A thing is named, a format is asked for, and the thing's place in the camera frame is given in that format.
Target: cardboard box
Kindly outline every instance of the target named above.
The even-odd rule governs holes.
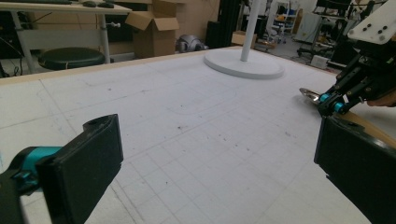
[[[246,33],[243,31],[235,31],[233,32],[233,38],[231,39],[231,43],[233,46],[243,46],[245,42]],[[251,41],[251,49],[254,49],[254,44],[256,43],[257,35],[253,36],[253,40]]]
[[[152,1],[152,11],[133,11],[125,23],[138,31],[134,33],[134,54],[150,58],[175,54],[176,33],[179,28],[177,5],[160,0]]]

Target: white desk leg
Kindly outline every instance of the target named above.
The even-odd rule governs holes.
[[[100,21],[100,29],[101,29],[101,38],[102,38],[102,46],[103,51],[106,58],[106,63],[110,63],[110,51],[108,50],[108,38],[107,38],[107,27],[106,27],[106,18],[105,15],[99,15]]]
[[[14,20],[15,23],[15,30],[17,31],[18,39],[20,40],[23,54],[27,62],[27,66],[29,67],[29,72],[30,74],[34,74],[36,73],[35,65],[33,64],[32,54],[30,53],[30,50],[29,48],[27,48],[26,43],[24,41],[23,28],[21,27],[20,18],[18,18],[18,13],[16,11],[11,11],[11,15],[12,15],[12,20]]]

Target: desk top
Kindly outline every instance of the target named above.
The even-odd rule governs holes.
[[[30,3],[9,3],[0,2],[0,11],[52,11],[52,12],[77,12],[77,13],[95,13],[126,15],[131,9],[115,5],[114,8],[103,7],[84,7],[80,3],[71,5],[54,5],[54,4],[30,4]]]
[[[299,89],[335,77],[280,58],[282,78],[231,77],[203,53],[0,79],[0,171],[117,113],[124,162],[87,223],[369,223],[313,162],[321,117]],[[394,108],[353,111],[395,137]],[[42,194],[22,202],[50,224]]]

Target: box flap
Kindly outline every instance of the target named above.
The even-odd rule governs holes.
[[[163,14],[167,17],[175,17],[177,15],[177,4],[164,2],[161,0],[152,0],[152,10],[157,14]]]
[[[134,11],[129,13],[125,23],[139,30],[146,30],[153,18],[154,15],[150,11]]]
[[[159,31],[178,30],[178,22],[176,18],[156,18],[154,19]]]

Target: keyboard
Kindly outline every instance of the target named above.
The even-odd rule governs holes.
[[[33,3],[33,4],[56,4],[56,5],[71,5],[72,2],[68,0],[0,0],[0,2],[9,3]]]

